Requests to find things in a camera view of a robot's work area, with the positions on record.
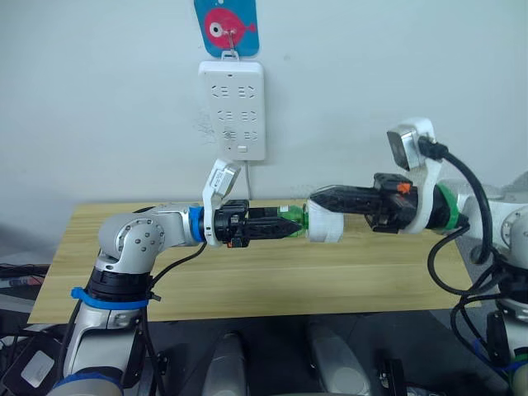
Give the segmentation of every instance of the black cable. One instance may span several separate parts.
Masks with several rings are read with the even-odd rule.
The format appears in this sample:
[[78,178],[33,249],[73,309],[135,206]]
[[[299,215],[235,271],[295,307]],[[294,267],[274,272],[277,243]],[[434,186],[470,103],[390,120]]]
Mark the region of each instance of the black cable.
[[433,159],[444,158],[448,163],[456,167],[460,173],[465,177],[471,185],[473,193],[480,209],[480,217],[482,220],[482,247],[478,258],[474,260],[475,264],[484,264],[488,260],[493,249],[493,221],[492,212],[489,209],[488,198],[484,191],[482,184],[469,169],[469,167],[460,161],[456,156],[449,152],[449,149],[444,144],[432,143],[428,138],[422,136],[418,140],[420,152],[426,157]]
[[156,379],[156,385],[158,386],[158,392],[160,396],[166,396],[167,392],[165,391],[165,385],[163,383],[163,377],[159,371],[158,366],[158,357],[156,351],[154,350],[154,345],[152,343],[152,338],[150,337],[149,332],[149,316],[147,314],[147,307],[141,309],[141,330],[143,331],[143,338],[145,346],[147,347],[148,355],[150,356],[150,363],[152,364],[152,370],[154,373],[154,378]]
[[451,313],[450,313],[450,324],[451,324],[451,330],[455,334],[455,337],[462,343],[462,345],[464,345],[468,349],[468,351],[470,351],[475,356],[477,356],[490,369],[495,371],[497,373],[497,375],[499,375],[503,380],[505,380],[507,383],[509,383],[508,377],[507,377],[507,375],[504,372],[502,372],[497,367],[493,366],[493,363],[491,361],[489,361],[488,359],[486,359],[484,356],[481,356],[481,355],[477,354],[477,352],[473,349],[471,344],[464,337],[462,337],[462,334],[460,334],[460,331],[459,331],[459,329],[457,327],[457,324],[456,324],[456,314],[466,304],[473,303],[475,301],[484,301],[484,300],[489,300],[489,299],[500,299],[500,298],[505,297],[505,296],[506,296],[506,294],[504,294],[504,293],[497,293],[495,295],[478,295],[478,296],[475,296],[475,297],[464,297],[464,301],[459,302],[451,310]]
[[475,264],[484,264],[486,260],[488,260],[493,248],[492,212],[489,209],[489,202],[488,198],[486,197],[486,192],[484,191],[478,178],[465,163],[460,161],[451,153],[445,153],[444,159],[456,167],[460,173],[464,175],[465,179],[471,185],[473,193],[475,194],[482,221],[482,247],[480,248],[480,254],[478,255],[477,260],[474,262]]
[[69,317],[68,325],[66,325],[66,330],[64,330],[63,341],[60,345],[59,359],[57,360],[57,381],[56,382],[59,382],[64,377],[64,362],[66,361],[66,352],[68,351],[68,344],[72,336],[73,326],[75,325],[75,319],[77,318],[77,315],[81,308],[81,303],[82,301],[78,299],[77,303],[75,304],[75,308],[73,309],[73,312]]
[[204,251],[206,246],[207,242],[203,242],[200,248],[196,252],[192,253],[190,256],[184,257],[181,260],[177,260],[173,264],[169,264],[168,266],[163,268],[162,271],[151,280],[150,287],[148,288],[148,290],[152,290],[154,286],[159,282],[159,280],[162,279],[165,274],[167,274],[171,269],[179,266],[180,264],[183,264],[184,262],[188,262],[189,260],[192,260],[195,257],[198,257]]
[[9,350],[9,357],[7,358],[7,367],[11,367],[15,362],[15,351],[17,350],[18,336],[13,338],[11,349]]
[[[165,274],[167,274],[170,270],[173,268],[179,266],[180,264],[183,264],[184,262],[188,262],[189,260],[192,260],[193,258],[199,256],[207,246],[207,242],[203,242],[200,248],[192,253],[190,256],[184,257],[180,260],[177,260],[173,262],[172,264],[169,264],[165,268],[162,269],[162,271],[157,274],[151,281],[150,285],[147,290],[147,298],[150,298],[150,291],[154,288],[154,286],[159,282],[160,279],[162,279]],[[163,377],[161,373],[159,372],[158,363],[156,362],[156,351],[154,350],[154,345],[152,343],[152,339],[150,337],[149,333],[149,318],[147,315],[147,308],[144,307],[141,309],[141,320],[142,320],[142,329],[144,333],[144,341],[145,345],[147,347],[148,354],[151,356],[151,362],[152,362],[152,368],[154,372],[154,378],[156,379],[156,383],[158,385],[158,390],[161,396],[164,396],[165,393],[165,386],[163,384]]]
[[507,273],[502,273],[492,280],[490,280],[486,285],[481,285],[479,287],[470,287],[467,290],[461,290],[456,289],[454,287],[451,287],[447,285],[436,273],[435,269],[435,259],[436,254],[440,249],[442,249],[447,243],[451,242],[454,239],[457,239],[459,236],[463,235],[469,230],[469,224],[466,224],[464,227],[461,227],[460,229],[456,230],[452,234],[448,235],[447,237],[443,238],[441,241],[439,241],[435,246],[432,247],[431,251],[429,252],[429,256],[427,257],[427,270],[429,271],[429,275],[434,280],[434,282],[441,287],[443,290],[453,294],[453,295],[480,295],[482,293],[485,293],[487,291],[490,291],[494,286],[496,286],[498,283],[504,281],[506,278],[508,278],[510,275]]
[[[492,273],[497,269],[498,269],[498,266],[496,264],[489,266],[486,269],[486,271],[484,271],[482,275],[475,281],[475,283],[473,283],[473,286],[471,286],[471,289],[476,289],[480,287],[484,283],[486,278],[492,275]],[[466,298],[464,296],[460,297],[459,304],[463,303],[465,299]],[[484,348],[487,348],[488,343],[486,342],[484,337],[480,334],[479,330],[475,327],[475,325],[471,321],[471,318],[469,317],[468,312],[465,310],[464,305],[462,305],[462,308],[460,308],[460,313],[462,314],[462,318],[464,319],[465,324],[468,326],[469,330],[475,335],[475,338],[478,339],[478,341],[482,344]]]

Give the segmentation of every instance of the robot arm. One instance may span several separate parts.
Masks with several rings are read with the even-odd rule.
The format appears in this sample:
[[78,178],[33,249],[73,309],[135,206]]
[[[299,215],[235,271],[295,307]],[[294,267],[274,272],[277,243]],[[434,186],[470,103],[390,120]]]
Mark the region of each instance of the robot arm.
[[[494,282],[489,285],[497,284],[501,293],[496,299],[498,310],[488,316],[489,364],[510,377],[516,396],[526,396],[528,196],[491,187],[484,192],[473,173],[437,144],[431,132],[430,122],[419,119],[388,132],[394,160],[408,171],[407,177],[377,173],[371,188],[330,186],[315,191],[309,199],[332,212],[364,215],[375,232],[417,233],[427,228],[452,233],[463,226],[469,228],[465,235],[483,242],[472,258],[482,264],[493,253]],[[468,181],[438,183],[442,158],[456,165]],[[440,286],[447,290],[445,284]],[[476,291],[479,289],[450,288],[462,296],[454,312],[463,308],[471,295],[482,293]]]
[[151,298],[159,299],[150,275],[159,253],[199,243],[245,248],[252,239],[284,238],[304,227],[302,216],[294,219],[276,207],[224,203],[238,171],[236,163],[217,160],[205,185],[204,207],[166,204],[105,221],[90,280],[72,292],[80,304],[51,396],[117,395],[138,382],[149,347],[144,312]]

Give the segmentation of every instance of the white bracket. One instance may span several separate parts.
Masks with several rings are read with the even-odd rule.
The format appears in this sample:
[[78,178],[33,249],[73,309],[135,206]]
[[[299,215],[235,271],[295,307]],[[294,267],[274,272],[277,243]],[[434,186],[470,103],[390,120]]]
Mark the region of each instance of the white bracket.
[[240,173],[240,165],[233,161],[217,159],[207,178],[202,199],[204,201],[204,235],[210,246],[221,246],[215,235],[215,211],[225,196],[231,192]]
[[413,138],[420,163],[419,166],[412,168],[406,175],[418,189],[417,213],[412,222],[405,229],[402,229],[400,233],[420,233],[427,226],[431,217],[433,192],[440,176],[442,162],[425,157],[420,153],[417,146],[420,136],[426,136],[432,140],[435,139],[435,131],[429,119],[411,118],[398,125],[398,128],[414,130]]

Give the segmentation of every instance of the table surface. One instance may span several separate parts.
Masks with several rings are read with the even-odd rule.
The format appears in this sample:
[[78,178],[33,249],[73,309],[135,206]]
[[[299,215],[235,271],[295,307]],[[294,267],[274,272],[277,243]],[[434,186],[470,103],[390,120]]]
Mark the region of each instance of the table surface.
[[[251,206],[302,205],[303,201],[253,201]],[[105,218],[155,204],[95,204],[76,208],[31,313],[30,323],[66,323],[74,301],[69,291],[86,285],[99,249]],[[457,297],[439,289],[427,273],[427,254],[441,237],[373,233],[363,216],[347,215],[340,243],[309,243],[305,237],[252,241],[247,248],[207,247],[156,285],[152,321],[196,318],[355,313],[452,307]],[[172,248],[153,274],[193,253]],[[436,258],[442,279],[468,288],[470,279],[454,243]]]

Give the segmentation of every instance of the fish sign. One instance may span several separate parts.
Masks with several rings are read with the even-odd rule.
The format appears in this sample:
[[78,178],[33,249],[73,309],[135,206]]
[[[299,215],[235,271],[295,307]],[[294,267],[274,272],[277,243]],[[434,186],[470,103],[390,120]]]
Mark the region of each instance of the fish sign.
[[255,0],[195,0],[205,49],[215,58],[231,49],[239,56],[258,52]]

